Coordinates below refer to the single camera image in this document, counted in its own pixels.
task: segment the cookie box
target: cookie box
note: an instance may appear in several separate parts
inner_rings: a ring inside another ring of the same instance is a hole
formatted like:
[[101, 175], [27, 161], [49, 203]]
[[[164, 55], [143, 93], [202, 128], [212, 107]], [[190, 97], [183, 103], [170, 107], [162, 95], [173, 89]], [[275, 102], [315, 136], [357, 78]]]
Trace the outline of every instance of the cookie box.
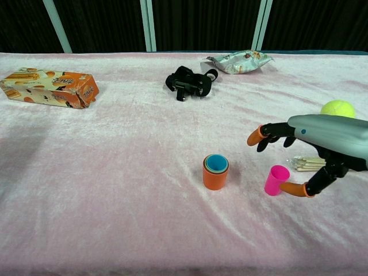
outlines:
[[0, 81], [9, 99], [69, 108], [88, 108], [98, 87], [90, 74], [20, 68]]

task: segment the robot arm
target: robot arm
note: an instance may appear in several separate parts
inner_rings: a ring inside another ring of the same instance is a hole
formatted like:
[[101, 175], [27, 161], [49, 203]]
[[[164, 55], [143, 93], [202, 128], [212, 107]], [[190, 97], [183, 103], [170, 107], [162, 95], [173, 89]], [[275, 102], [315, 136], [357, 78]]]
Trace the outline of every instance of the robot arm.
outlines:
[[268, 143], [286, 137], [284, 147], [296, 139], [314, 146], [326, 165], [302, 185], [285, 182], [281, 190], [299, 197], [319, 194], [349, 169], [368, 170], [368, 122], [329, 115], [303, 115], [291, 117], [288, 122], [261, 125], [248, 137], [249, 146], [258, 145], [262, 152]]

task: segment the tennis ball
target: tennis ball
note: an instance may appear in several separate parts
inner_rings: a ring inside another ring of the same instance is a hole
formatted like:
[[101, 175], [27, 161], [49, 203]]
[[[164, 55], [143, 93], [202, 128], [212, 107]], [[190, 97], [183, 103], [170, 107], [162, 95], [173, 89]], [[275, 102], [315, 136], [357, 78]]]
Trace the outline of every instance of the tennis ball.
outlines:
[[325, 104], [321, 109], [321, 114], [355, 118], [354, 107], [349, 102], [340, 99]]

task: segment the chip bag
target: chip bag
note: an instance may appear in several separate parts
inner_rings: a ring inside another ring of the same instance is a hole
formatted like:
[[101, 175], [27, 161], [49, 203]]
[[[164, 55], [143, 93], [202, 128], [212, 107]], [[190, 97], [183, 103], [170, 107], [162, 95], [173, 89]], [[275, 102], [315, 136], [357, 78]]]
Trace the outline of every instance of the chip bag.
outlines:
[[227, 74], [251, 72], [273, 60], [273, 58], [265, 53], [252, 50], [222, 56], [209, 56], [206, 59], [211, 60], [218, 69]]

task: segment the dark background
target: dark background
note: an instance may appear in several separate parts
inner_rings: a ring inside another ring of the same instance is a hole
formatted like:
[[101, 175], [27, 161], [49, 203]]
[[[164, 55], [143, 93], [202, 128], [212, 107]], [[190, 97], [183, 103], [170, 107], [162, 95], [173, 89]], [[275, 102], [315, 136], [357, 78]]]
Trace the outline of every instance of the dark background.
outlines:
[[[143, 52], [139, 0], [54, 0], [73, 53]], [[260, 0], [152, 0], [157, 51], [250, 49]], [[0, 52], [63, 49], [42, 0], [0, 1]], [[273, 0], [262, 50], [368, 51], [367, 0]]]

